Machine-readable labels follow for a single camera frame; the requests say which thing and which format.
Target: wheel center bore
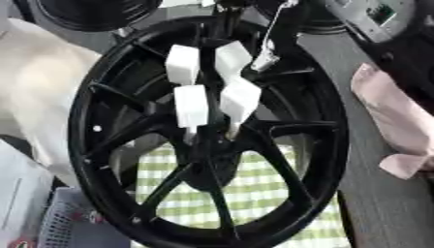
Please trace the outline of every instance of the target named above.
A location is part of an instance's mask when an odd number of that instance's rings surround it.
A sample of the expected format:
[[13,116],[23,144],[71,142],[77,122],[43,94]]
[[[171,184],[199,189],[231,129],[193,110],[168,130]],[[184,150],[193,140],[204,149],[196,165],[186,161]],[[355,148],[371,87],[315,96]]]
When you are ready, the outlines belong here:
[[216,118],[214,126],[218,128],[205,128],[201,130],[192,144],[193,154],[196,158],[192,169],[186,173],[185,182],[192,188],[209,192],[209,176],[205,170],[206,163],[210,163],[216,171],[217,179],[222,187],[227,186],[235,177],[241,154],[230,153],[233,142],[226,137],[229,122],[224,118]]

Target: green checkered cloth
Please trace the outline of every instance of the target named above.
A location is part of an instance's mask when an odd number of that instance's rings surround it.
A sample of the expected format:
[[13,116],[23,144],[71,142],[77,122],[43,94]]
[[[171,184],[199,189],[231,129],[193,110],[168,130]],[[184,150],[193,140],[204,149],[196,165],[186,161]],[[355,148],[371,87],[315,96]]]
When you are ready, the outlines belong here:
[[[291,146],[279,145],[291,165],[295,153]],[[165,144],[142,156],[139,161],[137,202],[146,197],[176,167],[174,150]],[[279,173],[258,153],[245,152],[235,179],[224,188],[233,221],[240,225],[271,212],[288,197],[289,190]],[[220,218],[209,194],[197,191],[186,183],[176,187],[160,203],[157,214],[179,225],[217,229]],[[133,247],[143,247],[133,242]],[[348,248],[351,247],[342,225],[336,197],[315,221],[281,248]]]

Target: white foam block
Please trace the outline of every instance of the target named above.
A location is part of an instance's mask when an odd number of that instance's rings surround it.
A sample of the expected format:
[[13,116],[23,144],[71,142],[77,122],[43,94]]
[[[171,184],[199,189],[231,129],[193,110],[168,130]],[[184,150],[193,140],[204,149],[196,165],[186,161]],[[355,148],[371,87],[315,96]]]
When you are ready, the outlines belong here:
[[166,60],[170,82],[181,85],[196,83],[201,68],[200,51],[196,47],[173,45]]
[[241,42],[220,46],[215,51],[215,69],[226,84],[229,78],[240,77],[241,71],[253,60]]
[[231,118],[233,126],[239,126],[256,110],[262,90],[242,77],[231,77],[231,83],[220,96],[220,110]]
[[178,127],[195,130],[208,122],[208,101],[203,85],[188,85],[174,89]]

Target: black wheel rim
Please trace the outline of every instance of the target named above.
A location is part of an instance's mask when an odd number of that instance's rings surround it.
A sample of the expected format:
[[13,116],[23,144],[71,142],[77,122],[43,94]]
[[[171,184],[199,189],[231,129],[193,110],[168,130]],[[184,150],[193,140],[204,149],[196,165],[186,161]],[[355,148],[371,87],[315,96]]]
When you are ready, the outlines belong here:
[[[268,19],[272,19],[283,1],[257,0],[256,9]],[[310,17],[302,26],[301,31],[307,34],[332,35],[346,31],[345,24],[332,15],[317,1],[310,1]]]
[[[276,110],[276,114],[281,116],[280,121],[264,121],[253,116],[241,129],[235,142],[228,149],[219,150],[219,154],[227,156],[244,150],[262,154],[289,184],[291,193],[288,200],[255,222],[234,226],[221,194],[221,185],[215,179],[212,162],[205,162],[209,161],[205,158],[201,163],[205,163],[214,185],[210,194],[219,210],[221,228],[201,230],[182,227],[154,214],[164,195],[191,168],[190,160],[198,158],[191,155],[195,154],[193,147],[197,146],[185,144],[182,141],[183,131],[176,128],[171,110],[173,102],[157,103],[173,88],[164,75],[166,54],[173,43],[201,46],[204,40],[202,35],[214,21],[213,17],[182,18],[154,25],[131,36],[114,47],[92,69],[80,87],[72,108],[69,148],[83,191],[119,230],[151,247],[270,247],[278,244],[305,228],[324,209],[345,169],[349,147],[345,111],[325,72],[300,48],[262,75],[245,73],[247,78],[263,88],[262,103],[265,106],[285,109]],[[263,31],[264,28],[259,25],[241,22],[233,38],[256,53],[260,43],[258,33]],[[203,64],[212,60],[209,54],[202,54],[201,57]],[[135,67],[151,76],[138,77],[138,70],[131,69]],[[199,83],[206,85],[208,93],[219,88],[218,80],[211,78],[212,72],[203,70],[199,80]],[[303,83],[292,84],[292,80]],[[302,116],[290,118],[290,96],[296,98],[300,92],[306,92],[300,102],[309,104],[302,109]],[[119,127],[115,122],[125,109],[139,114],[134,121]],[[103,131],[94,132],[95,125],[101,125]],[[200,134],[204,137],[215,135],[214,130],[215,126],[210,125],[201,129]],[[175,147],[178,167],[143,205],[138,205],[116,180],[108,166],[109,156],[115,148],[149,133],[165,137]],[[271,137],[296,134],[309,135],[313,146],[309,167],[302,178],[291,170]],[[211,147],[213,143],[201,140],[214,138],[198,139],[197,143]]]

